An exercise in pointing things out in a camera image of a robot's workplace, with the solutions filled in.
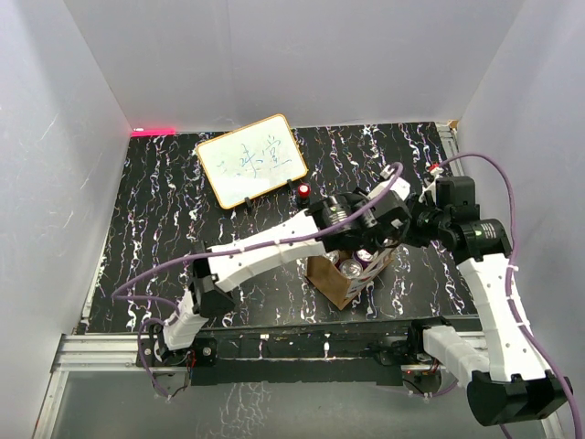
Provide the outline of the watermelon print canvas bag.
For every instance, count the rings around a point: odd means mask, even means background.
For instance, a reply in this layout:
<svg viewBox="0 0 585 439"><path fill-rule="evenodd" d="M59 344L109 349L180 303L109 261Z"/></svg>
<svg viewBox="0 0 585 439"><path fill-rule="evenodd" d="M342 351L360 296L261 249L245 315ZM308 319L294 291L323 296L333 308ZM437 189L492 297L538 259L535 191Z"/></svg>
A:
<svg viewBox="0 0 585 439"><path fill-rule="evenodd" d="M355 251L331 251L307 258L305 277L339 310L343 310L392 262L395 249L384 249L357 279L346 279L338 270L340 262L353 258Z"/></svg>

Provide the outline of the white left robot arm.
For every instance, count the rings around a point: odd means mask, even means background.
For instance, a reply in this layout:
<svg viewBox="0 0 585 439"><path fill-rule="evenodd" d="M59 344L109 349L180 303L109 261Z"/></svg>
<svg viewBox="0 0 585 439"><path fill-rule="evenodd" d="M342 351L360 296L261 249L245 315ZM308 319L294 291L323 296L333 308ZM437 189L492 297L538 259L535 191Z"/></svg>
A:
<svg viewBox="0 0 585 439"><path fill-rule="evenodd" d="M177 311L156 335L154 354L183 362L197 333L234 308L231 293L248 280L300 259L309 282L338 308L360 294L390 262L407 228L403 180L330 196L285 222L231 244L211 247L193 262L193 277Z"/></svg>

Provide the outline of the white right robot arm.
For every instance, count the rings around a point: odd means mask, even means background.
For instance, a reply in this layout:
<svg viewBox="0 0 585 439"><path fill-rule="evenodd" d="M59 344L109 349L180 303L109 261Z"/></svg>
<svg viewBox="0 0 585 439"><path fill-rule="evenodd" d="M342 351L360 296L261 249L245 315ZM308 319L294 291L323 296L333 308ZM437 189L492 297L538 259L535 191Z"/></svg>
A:
<svg viewBox="0 0 585 439"><path fill-rule="evenodd" d="M442 364L465 388L482 426L543 420L564 405L570 388L531 345L524 312L506 274L512 253L503 224L481 219L470 177L438 177L407 205L412 216L406 242L434 241L449 251L467 283L484 333L485 353L465 341L444 317L415 320L409 355Z"/></svg>

